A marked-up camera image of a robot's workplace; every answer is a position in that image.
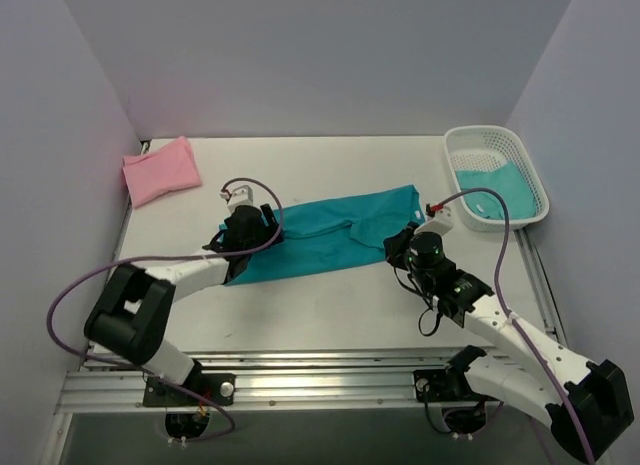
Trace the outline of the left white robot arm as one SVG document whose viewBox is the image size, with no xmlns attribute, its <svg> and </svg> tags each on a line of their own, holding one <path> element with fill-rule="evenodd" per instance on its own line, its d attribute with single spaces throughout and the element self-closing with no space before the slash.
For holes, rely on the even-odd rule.
<svg viewBox="0 0 640 465">
<path fill-rule="evenodd" d="M 166 393 L 177 403 L 194 402 L 202 390 L 201 367 L 165 339 L 171 308 L 236 279 L 256 249 L 283 241 L 278 226 L 269 205 L 237 205 L 219 233 L 189 259 L 151 268 L 117 266 L 85 322 L 85 337 L 167 380 Z"/>
</svg>

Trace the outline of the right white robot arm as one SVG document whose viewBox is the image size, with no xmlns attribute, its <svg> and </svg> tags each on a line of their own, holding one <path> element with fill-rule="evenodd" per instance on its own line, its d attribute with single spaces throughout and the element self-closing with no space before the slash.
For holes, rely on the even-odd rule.
<svg viewBox="0 0 640 465">
<path fill-rule="evenodd" d="M 446 257 L 439 234 L 414 222 L 383 242 L 386 261 L 407 272 L 415 292 L 437 315 L 489 342 L 512 360 L 467 346 L 446 365 L 455 397 L 497 399 L 546 426 L 574 459 L 594 464 L 634 421 L 623 370 L 596 363 L 553 340 L 508 310 L 496 287 Z"/>
</svg>

